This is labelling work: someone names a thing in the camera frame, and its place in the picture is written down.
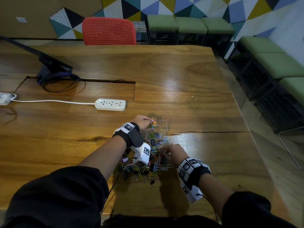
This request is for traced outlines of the person's left hand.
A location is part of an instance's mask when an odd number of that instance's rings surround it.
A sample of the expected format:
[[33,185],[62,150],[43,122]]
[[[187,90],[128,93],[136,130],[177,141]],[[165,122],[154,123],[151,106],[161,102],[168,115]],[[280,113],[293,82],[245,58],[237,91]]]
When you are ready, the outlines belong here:
[[153,128],[150,128],[149,126],[145,126],[145,118],[149,118],[144,115],[136,115],[134,119],[132,119],[132,122],[136,123],[139,126],[140,133],[153,131]]

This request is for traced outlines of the person's right hand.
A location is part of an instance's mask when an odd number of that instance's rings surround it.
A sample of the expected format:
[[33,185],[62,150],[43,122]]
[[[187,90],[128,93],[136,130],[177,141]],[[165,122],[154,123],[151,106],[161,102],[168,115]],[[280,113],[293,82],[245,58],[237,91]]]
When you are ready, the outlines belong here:
[[165,156],[170,165],[178,168],[179,165],[188,158],[188,154],[179,144],[171,144],[171,156]]

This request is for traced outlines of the person's right forearm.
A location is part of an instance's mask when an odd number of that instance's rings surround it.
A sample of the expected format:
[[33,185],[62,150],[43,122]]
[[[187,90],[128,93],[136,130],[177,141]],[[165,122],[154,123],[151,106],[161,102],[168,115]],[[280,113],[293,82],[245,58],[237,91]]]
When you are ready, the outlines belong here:
[[208,173],[200,177],[199,188],[216,214],[222,219],[223,207],[234,192]]

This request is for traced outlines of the pile of coloured paper clips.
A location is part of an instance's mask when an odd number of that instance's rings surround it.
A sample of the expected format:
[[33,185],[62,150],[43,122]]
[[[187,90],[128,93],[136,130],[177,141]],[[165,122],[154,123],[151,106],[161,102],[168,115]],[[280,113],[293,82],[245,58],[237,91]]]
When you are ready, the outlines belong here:
[[[159,152],[159,148],[169,145],[169,137],[166,136],[164,140],[154,140],[154,139],[144,139],[144,142],[150,145],[150,159],[147,166],[150,168],[152,172],[158,171],[160,175],[162,172],[168,171],[170,168],[172,168],[172,165],[169,164],[169,162],[166,160],[166,158]],[[118,165],[123,165],[125,162],[129,164],[133,164],[133,158],[134,158],[134,151],[132,151],[130,148],[128,148],[124,154],[122,155],[122,158],[119,161]]]

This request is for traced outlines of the clear plastic box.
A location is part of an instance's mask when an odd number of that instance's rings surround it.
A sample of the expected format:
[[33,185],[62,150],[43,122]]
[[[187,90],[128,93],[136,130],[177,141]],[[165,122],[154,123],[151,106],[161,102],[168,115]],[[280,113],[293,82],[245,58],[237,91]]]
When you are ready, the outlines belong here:
[[169,130],[166,120],[157,120],[151,118],[153,123],[148,126],[147,130],[143,133],[143,138],[154,139],[154,140],[164,140],[167,136]]

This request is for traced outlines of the pile of black binder clips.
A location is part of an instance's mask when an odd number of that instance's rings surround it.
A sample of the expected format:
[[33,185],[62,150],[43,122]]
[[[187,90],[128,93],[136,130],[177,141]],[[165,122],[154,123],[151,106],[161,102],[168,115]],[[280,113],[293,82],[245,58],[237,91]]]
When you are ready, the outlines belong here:
[[159,172],[152,172],[148,167],[136,167],[133,164],[125,162],[123,165],[118,166],[118,172],[122,175],[123,180],[127,180],[129,177],[133,178],[133,182],[137,183],[142,181],[143,183],[150,182],[153,184]]

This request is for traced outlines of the white power strip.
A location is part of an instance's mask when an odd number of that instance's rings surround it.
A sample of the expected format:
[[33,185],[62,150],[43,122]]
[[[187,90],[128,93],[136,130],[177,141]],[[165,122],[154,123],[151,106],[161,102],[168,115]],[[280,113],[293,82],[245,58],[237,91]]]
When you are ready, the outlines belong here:
[[17,95],[10,93],[0,93],[0,106],[9,105],[16,99]]
[[103,111],[124,111],[127,102],[118,99],[102,99],[99,98],[95,101],[95,108]]

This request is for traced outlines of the grey speckled top stool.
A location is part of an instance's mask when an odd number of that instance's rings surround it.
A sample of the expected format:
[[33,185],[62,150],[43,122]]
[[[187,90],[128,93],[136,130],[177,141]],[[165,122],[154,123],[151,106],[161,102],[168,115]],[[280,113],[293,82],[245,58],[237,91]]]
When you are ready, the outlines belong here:
[[145,21],[132,21],[132,23],[135,27],[136,41],[138,43],[144,42],[145,44],[149,45],[149,38]]

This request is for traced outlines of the red perforated chair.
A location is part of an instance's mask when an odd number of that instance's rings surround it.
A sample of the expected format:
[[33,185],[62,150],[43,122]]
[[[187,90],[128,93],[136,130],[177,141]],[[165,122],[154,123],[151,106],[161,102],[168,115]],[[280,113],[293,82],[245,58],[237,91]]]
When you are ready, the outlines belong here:
[[136,45],[136,31],[132,21],[119,18],[89,17],[82,22],[86,46]]

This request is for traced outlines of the black sleeve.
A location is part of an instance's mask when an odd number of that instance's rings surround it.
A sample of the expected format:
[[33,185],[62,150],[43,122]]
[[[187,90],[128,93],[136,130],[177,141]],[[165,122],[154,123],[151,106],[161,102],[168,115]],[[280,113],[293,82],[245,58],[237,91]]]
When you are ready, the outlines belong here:
[[222,209],[223,228],[297,228],[271,213],[271,203],[253,192],[234,192]]
[[17,190],[1,228],[101,228],[108,196],[107,181],[98,169],[62,168]]

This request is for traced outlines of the dark monitor base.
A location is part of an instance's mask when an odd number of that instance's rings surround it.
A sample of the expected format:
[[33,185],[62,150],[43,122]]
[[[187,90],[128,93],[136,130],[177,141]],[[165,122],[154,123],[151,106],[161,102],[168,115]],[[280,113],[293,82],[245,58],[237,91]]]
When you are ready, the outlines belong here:
[[37,84],[42,86],[53,80],[73,80],[80,81],[81,78],[73,74],[72,69],[55,67],[55,70],[50,70],[47,66],[42,66],[40,71],[36,75]]

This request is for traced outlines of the black left sleeve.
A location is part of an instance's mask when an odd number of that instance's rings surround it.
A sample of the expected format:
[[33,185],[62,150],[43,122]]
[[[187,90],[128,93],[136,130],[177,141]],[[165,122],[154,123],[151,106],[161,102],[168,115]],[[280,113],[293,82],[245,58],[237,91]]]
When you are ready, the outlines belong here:
[[108,196],[107,181],[98,169],[62,168],[17,190],[1,228],[101,228]]

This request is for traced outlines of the black monitor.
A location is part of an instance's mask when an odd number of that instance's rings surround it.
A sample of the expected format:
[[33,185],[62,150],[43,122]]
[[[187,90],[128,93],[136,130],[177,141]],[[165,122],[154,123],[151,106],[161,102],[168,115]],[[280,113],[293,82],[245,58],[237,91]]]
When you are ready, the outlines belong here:
[[51,72],[57,72],[57,71],[62,71],[62,72],[68,72],[68,71],[71,71],[73,69],[72,66],[54,58],[54,57],[51,57],[50,55],[48,54],[45,54],[37,49],[34,49],[32,47],[29,47],[27,45],[24,45],[24,44],[21,44],[13,39],[10,39],[10,38],[7,38],[7,37],[4,37],[2,35],[0,35],[0,38],[10,44],[13,44],[29,53],[32,53],[36,56],[39,57],[39,61],[45,65]]

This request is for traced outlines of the row of green cushioned stools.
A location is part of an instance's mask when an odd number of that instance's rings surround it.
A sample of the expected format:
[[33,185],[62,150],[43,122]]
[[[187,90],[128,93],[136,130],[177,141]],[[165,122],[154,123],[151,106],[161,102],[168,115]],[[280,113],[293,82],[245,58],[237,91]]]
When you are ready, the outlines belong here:
[[[148,15],[146,36],[151,45],[199,45],[209,47],[224,58],[235,29],[224,18],[194,18],[174,15]],[[243,36],[225,63],[235,79],[244,88],[249,100],[257,101],[262,115],[275,132],[304,125],[304,103],[295,94],[290,103],[281,97],[277,85],[285,89],[295,87],[287,84],[290,79],[304,80],[304,67],[265,37]]]

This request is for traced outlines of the metal chair frame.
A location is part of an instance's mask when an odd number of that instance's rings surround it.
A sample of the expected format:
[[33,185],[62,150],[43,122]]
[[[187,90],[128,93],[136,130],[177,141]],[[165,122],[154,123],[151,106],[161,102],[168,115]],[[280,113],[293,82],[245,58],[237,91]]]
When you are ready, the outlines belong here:
[[304,126],[281,131],[278,138],[298,168],[304,171]]

